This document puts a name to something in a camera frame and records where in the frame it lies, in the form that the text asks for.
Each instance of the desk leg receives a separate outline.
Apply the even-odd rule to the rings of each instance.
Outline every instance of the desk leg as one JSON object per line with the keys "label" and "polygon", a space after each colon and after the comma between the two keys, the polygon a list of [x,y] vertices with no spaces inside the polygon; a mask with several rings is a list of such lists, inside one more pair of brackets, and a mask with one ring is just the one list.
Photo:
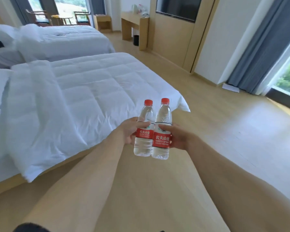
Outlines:
{"label": "desk leg", "polygon": [[148,36],[148,19],[140,19],[139,50],[146,50]]}
{"label": "desk leg", "polygon": [[121,33],[123,40],[130,40],[132,38],[131,23],[125,19],[121,19]]}

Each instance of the person's left hand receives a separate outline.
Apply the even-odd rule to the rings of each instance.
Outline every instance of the person's left hand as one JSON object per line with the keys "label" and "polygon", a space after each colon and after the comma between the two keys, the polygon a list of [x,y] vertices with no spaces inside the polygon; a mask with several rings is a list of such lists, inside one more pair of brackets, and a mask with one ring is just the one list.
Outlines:
{"label": "person's left hand", "polygon": [[116,129],[122,133],[125,144],[133,144],[135,136],[133,135],[138,128],[150,126],[150,121],[137,122],[137,117],[132,117],[123,121]]}

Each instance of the hand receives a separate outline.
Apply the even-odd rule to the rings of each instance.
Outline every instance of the hand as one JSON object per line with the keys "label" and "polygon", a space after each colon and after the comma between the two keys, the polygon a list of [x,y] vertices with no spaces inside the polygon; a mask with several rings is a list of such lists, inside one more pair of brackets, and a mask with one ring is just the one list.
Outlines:
{"label": "hand", "polygon": [[147,122],[137,122],[137,117],[132,117],[123,121],[120,126],[116,128],[116,130],[120,131],[123,135],[125,144],[133,144],[134,136],[133,134],[136,132],[138,128],[145,128],[150,126],[150,121]]}
{"label": "hand", "polygon": [[178,148],[181,150],[187,150],[188,142],[193,136],[193,133],[190,133],[178,125],[163,125],[159,124],[159,127],[163,130],[171,132],[172,142],[170,147]]}

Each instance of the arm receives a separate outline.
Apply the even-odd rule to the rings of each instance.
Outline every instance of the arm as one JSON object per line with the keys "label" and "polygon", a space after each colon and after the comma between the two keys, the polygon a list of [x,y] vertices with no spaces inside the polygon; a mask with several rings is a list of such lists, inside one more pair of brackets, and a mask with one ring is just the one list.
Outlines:
{"label": "arm", "polygon": [[231,231],[290,231],[290,201],[265,181],[220,155],[193,133],[172,133],[171,147],[186,150]]}
{"label": "arm", "polygon": [[124,144],[149,122],[124,121],[39,200],[23,222],[51,232],[93,232],[112,187]]}

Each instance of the tv screen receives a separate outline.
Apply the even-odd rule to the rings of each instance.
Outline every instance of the tv screen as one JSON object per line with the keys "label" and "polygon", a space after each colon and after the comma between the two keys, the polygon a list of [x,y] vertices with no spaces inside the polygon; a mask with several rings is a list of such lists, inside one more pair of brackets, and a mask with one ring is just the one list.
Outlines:
{"label": "tv screen", "polygon": [[156,12],[195,22],[201,0],[157,0]]}

